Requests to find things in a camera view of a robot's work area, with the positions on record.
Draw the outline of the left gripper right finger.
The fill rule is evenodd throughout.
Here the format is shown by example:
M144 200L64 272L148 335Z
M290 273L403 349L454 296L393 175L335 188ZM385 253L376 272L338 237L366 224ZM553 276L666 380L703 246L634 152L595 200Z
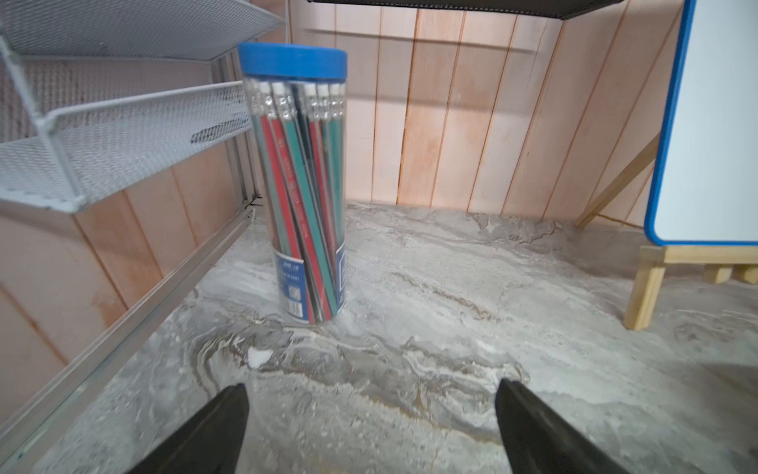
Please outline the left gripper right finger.
M501 380L495 414L514 473L627 471L519 381Z

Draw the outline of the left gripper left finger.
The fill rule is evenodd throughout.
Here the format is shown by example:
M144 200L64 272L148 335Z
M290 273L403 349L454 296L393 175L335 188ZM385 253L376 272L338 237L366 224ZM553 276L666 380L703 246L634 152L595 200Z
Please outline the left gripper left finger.
M132 473L234 473L250 411L244 384L221 390Z

